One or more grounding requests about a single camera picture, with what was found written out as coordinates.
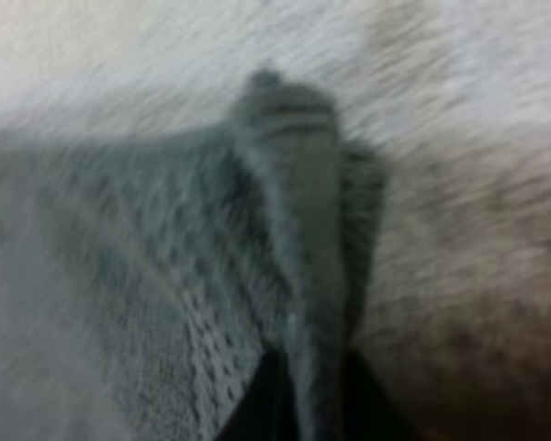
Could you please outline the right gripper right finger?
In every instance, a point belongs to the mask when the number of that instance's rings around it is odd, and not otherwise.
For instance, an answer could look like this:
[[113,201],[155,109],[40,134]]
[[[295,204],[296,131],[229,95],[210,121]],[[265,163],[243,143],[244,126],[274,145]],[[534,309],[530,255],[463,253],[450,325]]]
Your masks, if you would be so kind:
[[343,412],[347,440],[422,440],[356,350],[345,358]]

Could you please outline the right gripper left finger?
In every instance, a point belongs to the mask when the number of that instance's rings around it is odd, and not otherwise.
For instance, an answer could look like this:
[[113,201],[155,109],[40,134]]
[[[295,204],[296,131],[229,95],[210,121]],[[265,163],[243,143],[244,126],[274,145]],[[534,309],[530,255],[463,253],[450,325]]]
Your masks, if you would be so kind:
[[298,440],[287,357],[280,350],[266,351],[250,384],[216,440]]

